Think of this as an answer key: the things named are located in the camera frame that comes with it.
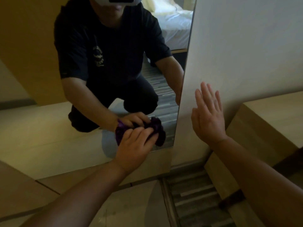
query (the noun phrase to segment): vr headset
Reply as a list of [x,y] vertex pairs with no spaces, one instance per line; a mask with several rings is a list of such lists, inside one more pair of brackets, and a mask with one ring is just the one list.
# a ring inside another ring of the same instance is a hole
[[99,5],[138,5],[142,0],[95,0]]

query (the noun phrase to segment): purple fabric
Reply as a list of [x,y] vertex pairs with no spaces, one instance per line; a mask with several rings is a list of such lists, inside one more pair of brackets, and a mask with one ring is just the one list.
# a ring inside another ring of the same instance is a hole
[[[134,123],[134,127],[137,128],[140,126],[138,124]],[[166,133],[163,130],[163,126],[161,125],[161,120],[159,118],[152,117],[151,123],[144,123],[144,128],[149,128],[149,127],[152,127],[154,129],[154,132],[148,137],[148,139],[150,137],[152,137],[154,134],[159,133],[159,137],[156,141],[156,145],[162,146],[166,139]],[[128,129],[130,129],[130,127],[124,125],[122,121],[118,120],[118,127],[116,128],[116,141],[117,141],[118,146],[121,143],[124,133]]]

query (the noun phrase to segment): striped carpet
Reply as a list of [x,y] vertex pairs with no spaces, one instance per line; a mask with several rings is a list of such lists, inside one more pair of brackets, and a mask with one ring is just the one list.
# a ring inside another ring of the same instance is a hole
[[159,96],[158,107],[149,114],[149,117],[155,116],[161,119],[166,132],[166,141],[162,147],[154,146],[154,150],[171,147],[174,145],[175,131],[177,125],[178,105],[175,102],[175,93],[168,86],[165,77],[158,68],[152,67],[147,58],[144,57],[142,65],[142,75],[153,86]]
[[180,227],[236,227],[204,168],[190,170],[165,179],[175,205]]

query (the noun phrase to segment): man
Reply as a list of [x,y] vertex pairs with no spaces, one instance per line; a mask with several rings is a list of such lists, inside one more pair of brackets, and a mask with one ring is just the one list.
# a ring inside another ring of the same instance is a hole
[[[218,91],[202,82],[195,96],[198,108],[191,116],[195,133],[228,168],[258,217],[266,226],[303,226],[303,190],[226,135]],[[143,127],[127,130],[114,160],[22,227],[88,227],[108,196],[144,162],[157,140],[154,135],[146,141],[152,132]]]
[[[179,104],[183,69],[165,45],[157,19],[141,3],[102,6],[96,0],[70,0],[54,34],[63,90],[73,104],[68,117],[78,131],[115,131],[118,119],[130,127],[150,122],[146,115],[156,109],[158,96],[140,73],[144,52]],[[116,98],[131,114],[118,118],[108,110]]]

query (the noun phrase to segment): black pants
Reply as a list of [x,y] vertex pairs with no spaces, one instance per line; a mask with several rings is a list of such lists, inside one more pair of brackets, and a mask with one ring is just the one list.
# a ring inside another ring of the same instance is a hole
[[[102,83],[96,97],[107,108],[115,99],[123,99],[125,110],[130,113],[143,112],[146,115],[152,113],[158,104],[158,95],[150,83],[141,75],[136,80],[123,86]],[[72,106],[68,118],[71,125],[80,132],[91,132],[99,127],[74,106]]]

